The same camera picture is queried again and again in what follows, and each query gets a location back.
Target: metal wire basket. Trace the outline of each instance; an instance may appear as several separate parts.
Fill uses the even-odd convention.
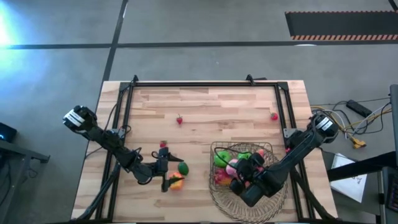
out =
[[[264,150],[264,167],[278,161],[273,154],[272,145],[267,142],[213,142],[211,144],[210,176],[209,187],[210,194],[216,206],[227,217],[241,223],[264,223],[274,217],[282,209],[287,196],[287,183],[280,191],[270,198],[262,197],[253,207],[248,207],[243,200],[235,195],[227,185],[216,183],[214,178],[217,167],[214,162],[214,148],[223,147],[238,152],[254,153],[259,149]],[[229,151],[233,158],[237,158],[238,152]]]

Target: gray floor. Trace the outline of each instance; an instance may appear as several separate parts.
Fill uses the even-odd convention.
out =
[[[121,0],[0,1],[0,44],[110,43]],[[284,11],[390,10],[387,1],[138,0],[127,7],[121,43],[290,40]],[[16,143],[51,154],[17,196],[9,223],[70,218],[87,142],[62,124],[73,106],[95,109],[108,49],[0,50],[0,122],[19,131]],[[396,45],[118,49],[110,80],[237,80],[247,74],[305,80],[312,104],[386,97],[398,83]],[[375,110],[387,101],[365,103]],[[360,119],[346,110],[353,119]],[[394,148],[391,115],[384,130],[352,149],[342,136],[324,149],[366,159]],[[371,130],[377,130],[375,122]],[[368,222],[335,193],[340,218]]]

